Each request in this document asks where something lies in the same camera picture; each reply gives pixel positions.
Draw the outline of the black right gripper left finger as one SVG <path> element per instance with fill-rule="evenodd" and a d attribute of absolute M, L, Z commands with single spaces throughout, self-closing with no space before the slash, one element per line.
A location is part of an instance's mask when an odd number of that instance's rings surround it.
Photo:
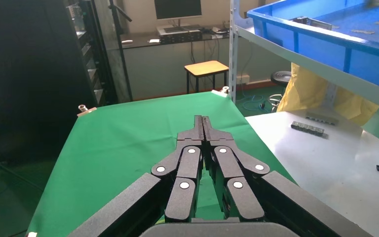
<path fill-rule="evenodd" d="M 195 214 L 203 159 L 202 116 L 177 135 L 176 149 L 114 197 L 69 235 L 71 237 L 138 237 L 161 216 L 185 222 Z"/>

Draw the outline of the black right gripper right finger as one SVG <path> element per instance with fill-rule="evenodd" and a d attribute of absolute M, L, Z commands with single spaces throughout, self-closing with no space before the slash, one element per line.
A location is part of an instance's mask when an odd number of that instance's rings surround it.
<path fill-rule="evenodd" d="M 240 150 L 203 118 L 204 157 L 225 220 L 220 237 L 366 237 L 368 233 L 277 171 Z"/>

